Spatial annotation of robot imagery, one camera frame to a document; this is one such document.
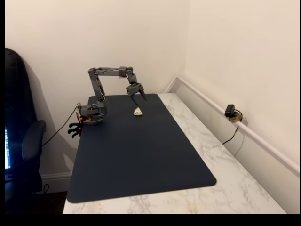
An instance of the gray robotic arm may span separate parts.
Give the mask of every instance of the gray robotic arm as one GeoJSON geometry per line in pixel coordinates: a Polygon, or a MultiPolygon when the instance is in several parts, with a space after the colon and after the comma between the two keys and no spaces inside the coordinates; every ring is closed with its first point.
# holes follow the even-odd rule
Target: gray robotic arm
{"type": "Polygon", "coordinates": [[[81,106],[80,103],[78,103],[78,113],[85,118],[85,120],[82,122],[83,124],[98,124],[107,114],[106,97],[103,86],[99,80],[99,76],[118,76],[120,78],[127,78],[128,82],[130,83],[130,85],[126,88],[127,94],[133,100],[133,102],[138,105],[133,98],[136,93],[140,93],[144,100],[146,100],[143,86],[137,82],[137,78],[132,67],[91,68],[88,73],[96,95],[97,103],[85,106],[81,106]]]}

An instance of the chair backrest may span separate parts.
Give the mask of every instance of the chair backrest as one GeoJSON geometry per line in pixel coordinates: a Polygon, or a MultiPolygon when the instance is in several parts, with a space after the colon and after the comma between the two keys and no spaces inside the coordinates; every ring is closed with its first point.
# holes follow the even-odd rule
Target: chair backrest
{"type": "Polygon", "coordinates": [[[28,74],[22,58],[5,49],[5,126],[9,140],[22,143],[27,129],[37,120],[28,74]]]}

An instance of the white molding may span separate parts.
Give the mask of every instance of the white molding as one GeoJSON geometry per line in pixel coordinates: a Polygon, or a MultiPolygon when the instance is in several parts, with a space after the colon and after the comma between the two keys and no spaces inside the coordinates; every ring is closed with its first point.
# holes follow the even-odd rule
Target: white molding
{"type": "MultiPolygon", "coordinates": [[[[175,76],[174,79],[170,82],[168,87],[166,88],[164,93],[168,93],[171,88],[175,85],[177,81],[180,81],[182,84],[186,85],[191,91],[193,91],[196,95],[198,95],[202,100],[204,100],[211,108],[213,108],[216,112],[218,112],[225,119],[225,110],[218,106],[215,102],[213,102],[210,98],[208,98],[205,94],[198,91],[195,87],[189,84],[185,79],[180,77],[179,75],[175,76]]],[[[244,133],[252,139],[255,143],[257,143],[260,147],[262,147],[265,151],[267,151],[271,156],[273,156],[278,162],[284,165],[287,169],[289,169],[292,173],[294,173],[297,177],[300,178],[300,166],[298,166],[295,162],[289,159],[283,152],[279,151],[272,145],[270,145],[267,141],[265,141],[262,137],[244,125],[242,122],[238,121],[233,125],[239,126],[244,133]]]]}
{"type": "Polygon", "coordinates": [[[38,194],[43,193],[43,188],[45,184],[49,184],[49,189],[47,193],[54,192],[66,192],[69,187],[72,173],[58,173],[58,174],[45,174],[42,177],[42,191],[38,194]]]}

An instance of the marble surface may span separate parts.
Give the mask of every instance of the marble surface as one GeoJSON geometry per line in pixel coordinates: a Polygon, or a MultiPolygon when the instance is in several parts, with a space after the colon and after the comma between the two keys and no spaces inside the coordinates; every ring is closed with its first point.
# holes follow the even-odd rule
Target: marble surface
{"type": "Polygon", "coordinates": [[[176,94],[159,94],[217,184],[174,192],[70,203],[64,214],[285,214],[176,94]]]}

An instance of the dark blue desk mat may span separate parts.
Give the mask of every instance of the dark blue desk mat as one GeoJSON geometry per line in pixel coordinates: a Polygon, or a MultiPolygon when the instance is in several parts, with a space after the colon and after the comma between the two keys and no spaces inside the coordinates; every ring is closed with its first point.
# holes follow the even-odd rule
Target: dark blue desk mat
{"type": "MultiPolygon", "coordinates": [[[[108,114],[85,125],[67,199],[89,202],[132,195],[213,186],[216,179],[161,99],[108,96],[108,114]]],[[[96,103],[90,97],[89,104],[96,103]]]]}

